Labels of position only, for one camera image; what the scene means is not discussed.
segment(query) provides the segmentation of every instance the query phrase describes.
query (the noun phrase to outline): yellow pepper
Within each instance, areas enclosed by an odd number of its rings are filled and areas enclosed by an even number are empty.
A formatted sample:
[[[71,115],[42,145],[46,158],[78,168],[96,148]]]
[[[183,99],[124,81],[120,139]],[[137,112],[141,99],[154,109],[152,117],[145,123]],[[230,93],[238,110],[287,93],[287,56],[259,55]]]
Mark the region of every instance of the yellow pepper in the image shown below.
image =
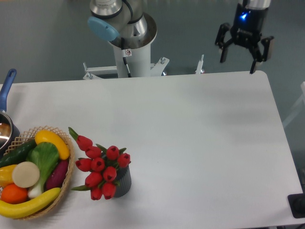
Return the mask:
[[[39,144],[41,142],[50,142],[54,144],[58,150],[59,158],[66,160],[70,156],[70,151],[65,142],[56,133],[49,130],[40,130],[35,135],[35,142]]]
[[[40,196],[21,204],[8,204],[0,200],[0,215],[18,219],[29,216],[53,202],[60,194],[59,187],[52,188]]]
[[[5,166],[0,168],[0,186],[5,187],[9,184],[14,183],[13,178],[11,177],[14,168],[17,165]]]

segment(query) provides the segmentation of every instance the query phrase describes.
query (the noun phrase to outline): green cucumber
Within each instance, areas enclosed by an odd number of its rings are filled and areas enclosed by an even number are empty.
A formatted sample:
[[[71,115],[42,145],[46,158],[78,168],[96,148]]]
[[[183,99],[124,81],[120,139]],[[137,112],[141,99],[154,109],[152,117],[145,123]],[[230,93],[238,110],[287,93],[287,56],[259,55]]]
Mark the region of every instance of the green cucumber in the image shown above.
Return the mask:
[[[24,162],[27,158],[29,151],[35,147],[35,139],[23,143],[22,145],[18,146],[16,149],[13,149],[0,159],[0,168]]]

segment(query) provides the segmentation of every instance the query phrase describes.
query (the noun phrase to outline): cooking pot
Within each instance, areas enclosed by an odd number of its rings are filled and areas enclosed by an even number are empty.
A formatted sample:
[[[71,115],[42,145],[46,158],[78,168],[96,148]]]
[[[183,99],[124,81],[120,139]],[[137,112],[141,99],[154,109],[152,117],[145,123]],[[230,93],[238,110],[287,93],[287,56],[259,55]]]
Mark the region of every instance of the cooking pot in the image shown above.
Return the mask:
[[[15,137],[20,134],[11,118],[6,114],[7,97],[16,74],[16,69],[9,70],[0,91],[0,158],[3,157],[5,150],[9,147]]]

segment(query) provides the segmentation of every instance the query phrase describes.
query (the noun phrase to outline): sticker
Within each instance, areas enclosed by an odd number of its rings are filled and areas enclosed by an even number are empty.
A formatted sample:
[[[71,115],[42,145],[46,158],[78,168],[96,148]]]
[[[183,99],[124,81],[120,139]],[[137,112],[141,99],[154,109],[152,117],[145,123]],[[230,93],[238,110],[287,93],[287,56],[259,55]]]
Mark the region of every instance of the sticker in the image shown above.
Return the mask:
[[[124,49],[122,50],[123,57],[129,57],[132,56],[132,50],[131,49]]]

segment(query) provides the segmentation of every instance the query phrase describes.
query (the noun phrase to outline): purple eggplant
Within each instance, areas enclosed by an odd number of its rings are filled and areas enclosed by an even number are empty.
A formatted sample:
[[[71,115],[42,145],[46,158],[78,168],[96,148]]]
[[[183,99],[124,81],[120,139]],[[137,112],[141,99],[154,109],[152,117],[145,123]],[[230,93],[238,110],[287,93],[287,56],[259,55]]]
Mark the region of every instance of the purple eggplant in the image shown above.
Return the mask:
[[[54,187],[62,187],[63,181],[66,178],[68,166],[68,160],[63,160],[58,163],[46,182],[46,191]]]

